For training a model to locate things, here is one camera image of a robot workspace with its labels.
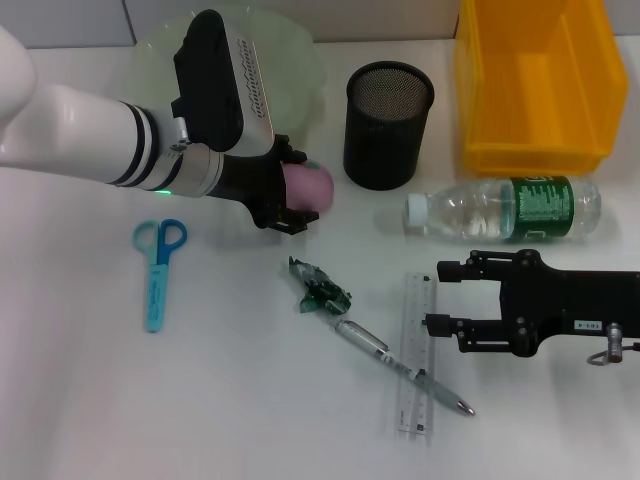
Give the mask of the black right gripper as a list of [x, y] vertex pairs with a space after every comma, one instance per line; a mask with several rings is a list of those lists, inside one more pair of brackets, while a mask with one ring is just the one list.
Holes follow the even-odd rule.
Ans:
[[439, 261], [440, 282], [501, 282], [502, 320], [425, 316], [432, 337], [453, 337], [462, 353], [534, 356], [559, 335], [639, 337], [639, 274], [560, 270], [535, 250], [472, 250], [464, 262]]

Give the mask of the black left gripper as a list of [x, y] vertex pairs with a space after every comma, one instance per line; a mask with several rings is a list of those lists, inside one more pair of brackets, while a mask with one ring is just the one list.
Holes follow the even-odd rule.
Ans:
[[295, 235], [319, 219], [316, 211], [293, 210], [286, 206], [282, 164], [303, 164], [307, 155], [290, 144], [287, 135], [276, 134], [272, 152], [259, 157], [225, 155], [214, 197], [236, 201], [249, 211], [260, 229]]

